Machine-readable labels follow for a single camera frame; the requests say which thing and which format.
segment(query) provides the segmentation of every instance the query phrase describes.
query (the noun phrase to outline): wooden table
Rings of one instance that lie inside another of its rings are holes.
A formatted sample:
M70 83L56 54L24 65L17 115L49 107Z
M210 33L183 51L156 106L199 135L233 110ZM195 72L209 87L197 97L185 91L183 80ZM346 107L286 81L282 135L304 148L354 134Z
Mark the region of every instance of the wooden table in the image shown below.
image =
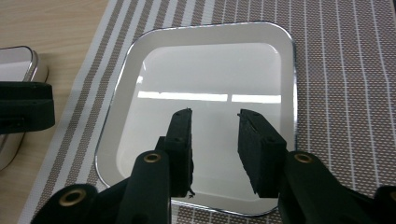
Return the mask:
M0 1L0 49L28 46L45 60L56 124L105 11L106 0ZM13 162L0 171L0 223L18 222L56 125L27 133Z

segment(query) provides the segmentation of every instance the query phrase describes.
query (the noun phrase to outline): striped placemat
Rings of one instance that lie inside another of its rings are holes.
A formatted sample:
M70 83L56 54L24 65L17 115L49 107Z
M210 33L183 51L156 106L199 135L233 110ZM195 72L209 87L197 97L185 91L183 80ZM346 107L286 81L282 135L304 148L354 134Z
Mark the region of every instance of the striped placemat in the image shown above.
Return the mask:
M57 190L104 185L93 157L127 49L163 28L269 21L296 44L298 148L319 156L340 182L366 195L396 185L396 20L391 0L109 1L62 120L21 214ZM278 223L173 205L173 223Z

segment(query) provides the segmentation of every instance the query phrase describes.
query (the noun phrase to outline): clamp jaw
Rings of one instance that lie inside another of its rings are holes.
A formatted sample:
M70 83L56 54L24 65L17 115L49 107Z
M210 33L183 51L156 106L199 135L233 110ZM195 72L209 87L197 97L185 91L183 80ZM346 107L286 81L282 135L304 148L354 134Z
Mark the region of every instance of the clamp jaw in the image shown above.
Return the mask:
M41 131L55 124L51 85L0 82L0 90L0 134Z

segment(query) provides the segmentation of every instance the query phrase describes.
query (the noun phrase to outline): reflected ceiling light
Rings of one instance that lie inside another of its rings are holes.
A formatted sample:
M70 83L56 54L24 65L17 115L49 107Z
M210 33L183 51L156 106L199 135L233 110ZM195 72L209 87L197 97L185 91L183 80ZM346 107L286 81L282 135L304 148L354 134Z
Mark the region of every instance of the reflected ceiling light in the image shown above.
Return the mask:
M141 76L139 76L138 78L137 78L137 81L136 81L136 83L142 83L143 82L143 77L141 77Z
M233 95L232 102L238 103L259 103L259 104L280 104L281 95Z
M227 102L227 94L140 91L138 98Z

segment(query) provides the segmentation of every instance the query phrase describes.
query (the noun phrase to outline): stainless steel tray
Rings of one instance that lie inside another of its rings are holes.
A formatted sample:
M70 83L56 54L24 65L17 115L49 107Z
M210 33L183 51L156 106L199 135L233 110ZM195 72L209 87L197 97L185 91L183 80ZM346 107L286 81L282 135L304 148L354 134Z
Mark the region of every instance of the stainless steel tray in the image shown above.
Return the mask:
M96 151L102 181L130 175L134 159L166 134L172 114L192 109L193 199L175 203L259 216L277 199L254 195L237 153L237 113L262 113L294 149L294 45L266 22L161 29L129 49Z

